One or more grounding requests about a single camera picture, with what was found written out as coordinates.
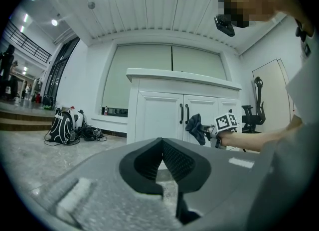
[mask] window sill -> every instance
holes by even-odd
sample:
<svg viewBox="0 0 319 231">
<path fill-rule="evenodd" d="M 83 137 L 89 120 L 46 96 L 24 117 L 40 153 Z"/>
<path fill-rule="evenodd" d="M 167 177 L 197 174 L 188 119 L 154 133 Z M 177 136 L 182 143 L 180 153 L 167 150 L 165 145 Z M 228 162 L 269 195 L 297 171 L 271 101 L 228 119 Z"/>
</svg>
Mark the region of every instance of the window sill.
<svg viewBox="0 0 319 231">
<path fill-rule="evenodd" d="M 92 117 L 92 119 L 101 120 L 101 121 L 108 121 L 108 122 L 113 122 L 113 123 L 123 123 L 123 124 L 127 124 L 128 123 L 128 118 L 127 117 L 94 115 Z"/>
</svg>

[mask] railing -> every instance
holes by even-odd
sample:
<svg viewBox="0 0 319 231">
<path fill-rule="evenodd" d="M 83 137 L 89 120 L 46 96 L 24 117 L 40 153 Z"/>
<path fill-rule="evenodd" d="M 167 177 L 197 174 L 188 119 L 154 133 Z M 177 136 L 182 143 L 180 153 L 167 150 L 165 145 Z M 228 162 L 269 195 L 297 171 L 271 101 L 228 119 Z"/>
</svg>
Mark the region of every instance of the railing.
<svg viewBox="0 0 319 231">
<path fill-rule="evenodd" d="M 10 20 L 5 27 L 3 34 L 39 60 L 43 61 L 44 63 L 48 62 L 51 54 L 42 49 L 25 34 L 21 33 L 20 30 Z"/>
</svg>

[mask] black door handle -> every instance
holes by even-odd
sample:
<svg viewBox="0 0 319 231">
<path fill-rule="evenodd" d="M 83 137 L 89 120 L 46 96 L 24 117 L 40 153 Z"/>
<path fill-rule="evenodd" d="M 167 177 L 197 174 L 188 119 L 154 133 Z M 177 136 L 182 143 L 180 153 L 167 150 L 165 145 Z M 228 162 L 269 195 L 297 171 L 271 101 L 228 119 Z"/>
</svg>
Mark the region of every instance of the black door handle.
<svg viewBox="0 0 319 231">
<path fill-rule="evenodd" d="M 188 120 L 189 120 L 189 107 L 188 107 L 188 104 L 186 104 L 185 107 L 187 108 L 187 120 L 185 121 L 185 124 L 188 124 Z"/>
<path fill-rule="evenodd" d="M 182 124 L 183 117 L 184 117 L 184 108 L 183 108 L 183 104 L 179 104 L 179 106 L 181 107 L 181 120 L 179 121 L 179 124 Z"/>
</svg>

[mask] wooden step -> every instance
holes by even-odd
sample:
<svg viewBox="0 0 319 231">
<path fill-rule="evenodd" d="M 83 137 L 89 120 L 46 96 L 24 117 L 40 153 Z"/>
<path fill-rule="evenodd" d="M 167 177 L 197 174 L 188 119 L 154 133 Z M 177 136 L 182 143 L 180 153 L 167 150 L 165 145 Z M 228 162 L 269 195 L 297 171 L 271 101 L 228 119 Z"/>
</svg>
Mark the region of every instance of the wooden step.
<svg viewBox="0 0 319 231">
<path fill-rule="evenodd" d="M 25 115 L 13 113 L 10 111 L 0 111 L 0 118 L 5 119 L 15 119 L 15 120 L 27 120 L 27 121 L 49 121 L 52 122 L 54 120 L 53 116 L 33 116 L 33 115 Z"/>
<path fill-rule="evenodd" d="M 29 121 L 0 118 L 0 130 L 2 131 L 49 131 L 51 121 Z"/>
</svg>

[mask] window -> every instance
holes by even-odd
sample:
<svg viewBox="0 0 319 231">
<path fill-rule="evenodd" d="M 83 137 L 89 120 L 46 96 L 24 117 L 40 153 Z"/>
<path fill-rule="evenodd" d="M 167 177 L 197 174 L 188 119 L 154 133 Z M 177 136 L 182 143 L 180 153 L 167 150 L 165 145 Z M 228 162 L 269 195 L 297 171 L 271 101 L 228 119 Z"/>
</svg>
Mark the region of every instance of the window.
<svg viewBox="0 0 319 231">
<path fill-rule="evenodd" d="M 79 40 L 80 38 L 76 37 L 75 39 L 64 44 L 61 48 L 51 68 L 48 82 L 45 88 L 45 94 L 56 98 L 64 68 Z"/>
<path fill-rule="evenodd" d="M 144 44 L 119 46 L 106 80 L 102 106 L 128 109 L 131 82 L 128 68 L 184 71 L 226 80 L 219 55 L 187 47 Z"/>
</svg>

